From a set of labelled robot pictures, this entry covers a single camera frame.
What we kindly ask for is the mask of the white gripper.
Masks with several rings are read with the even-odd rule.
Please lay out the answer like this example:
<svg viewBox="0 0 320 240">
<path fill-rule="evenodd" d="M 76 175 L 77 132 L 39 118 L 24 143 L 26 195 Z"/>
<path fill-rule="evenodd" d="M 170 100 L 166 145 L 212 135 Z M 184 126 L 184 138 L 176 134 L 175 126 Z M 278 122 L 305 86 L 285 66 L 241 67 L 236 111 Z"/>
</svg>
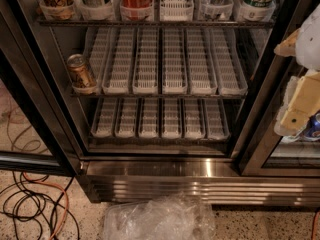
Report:
<svg viewBox="0 0 320 240">
<path fill-rule="evenodd" d="M 307 69 L 320 70 L 320 4 L 285 40 L 274 53 L 278 56 L 296 56 L 297 62 Z M 293 96 L 280 120 L 286 130 L 298 132 L 309 118 L 320 110 L 320 72 L 305 75 L 298 82 Z"/>
</svg>

